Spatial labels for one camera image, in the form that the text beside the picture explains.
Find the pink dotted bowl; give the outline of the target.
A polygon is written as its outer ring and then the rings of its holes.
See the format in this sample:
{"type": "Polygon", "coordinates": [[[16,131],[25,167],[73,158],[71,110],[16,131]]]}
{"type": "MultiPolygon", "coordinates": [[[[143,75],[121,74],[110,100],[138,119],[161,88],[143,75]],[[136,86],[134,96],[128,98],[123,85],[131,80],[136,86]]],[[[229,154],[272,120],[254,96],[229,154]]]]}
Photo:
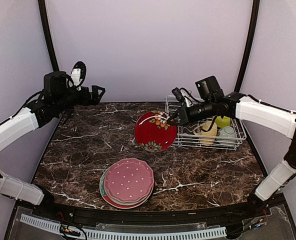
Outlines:
{"type": "Polygon", "coordinates": [[[127,158],[110,166],[103,186],[110,199],[129,204],[142,201],[154,184],[154,171],[145,161],[127,158]]]}

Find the striped rim cream plate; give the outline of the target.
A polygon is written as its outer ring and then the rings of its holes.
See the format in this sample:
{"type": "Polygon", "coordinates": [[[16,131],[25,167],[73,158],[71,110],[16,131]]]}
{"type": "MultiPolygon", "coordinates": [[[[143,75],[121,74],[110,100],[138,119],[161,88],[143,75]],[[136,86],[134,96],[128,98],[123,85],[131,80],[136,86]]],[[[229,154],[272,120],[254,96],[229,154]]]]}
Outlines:
{"type": "Polygon", "coordinates": [[[150,200],[150,199],[153,197],[154,190],[155,190],[155,187],[153,187],[153,188],[151,189],[150,195],[149,195],[149,197],[147,198],[147,200],[150,200]]]}

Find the small red flower plate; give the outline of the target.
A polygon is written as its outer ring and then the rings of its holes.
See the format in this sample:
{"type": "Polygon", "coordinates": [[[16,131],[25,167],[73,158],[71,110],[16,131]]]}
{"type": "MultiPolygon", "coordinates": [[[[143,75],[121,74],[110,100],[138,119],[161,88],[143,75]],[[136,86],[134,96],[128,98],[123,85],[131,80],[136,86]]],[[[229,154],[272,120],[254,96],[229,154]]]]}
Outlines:
{"type": "Polygon", "coordinates": [[[177,137],[177,127],[167,123],[166,111],[152,110],[143,114],[134,127],[134,137],[148,152],[163,152],[171,147],[177,137]]]}

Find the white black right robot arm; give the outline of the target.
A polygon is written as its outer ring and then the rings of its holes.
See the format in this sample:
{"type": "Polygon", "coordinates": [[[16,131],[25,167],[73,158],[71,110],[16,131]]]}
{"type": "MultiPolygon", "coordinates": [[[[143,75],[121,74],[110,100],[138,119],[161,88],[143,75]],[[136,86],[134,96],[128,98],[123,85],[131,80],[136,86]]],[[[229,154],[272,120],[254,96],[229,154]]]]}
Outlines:
{"type": "Polygon", "coordinates": [[[274,130],[291,139],[283,160],[256,187],[243,205],[243,213],[254,217],[279,188],[296,175],[296,111],[284,109],[240,92],[224,94],[215,76],[195,83],[201,100],[194,98],[185,88],[174,88],[172,94],[182,103],[167,123],[184,126],[214,116],[248,121],[274,130]]]}

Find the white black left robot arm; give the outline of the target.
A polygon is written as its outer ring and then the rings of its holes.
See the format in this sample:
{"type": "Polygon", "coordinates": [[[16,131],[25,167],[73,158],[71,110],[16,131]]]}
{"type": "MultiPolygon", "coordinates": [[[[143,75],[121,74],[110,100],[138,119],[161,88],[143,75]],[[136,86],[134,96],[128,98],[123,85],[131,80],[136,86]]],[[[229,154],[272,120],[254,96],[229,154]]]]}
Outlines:
{"type": "MultiPolygon", "coordinates": [[[[98,105],[105,94],[103,87],[84,87],[85,75],[80,68],[48,73],[43,78],[43,90],[33,94],[14,115],[0,123],[0,152],[6,147],[75,106],[98,105]]],[[[59,213],[52,195],[35,184],[27,183],[0,170],[0,194],[38,206],[48,218],[59,213]]]]}

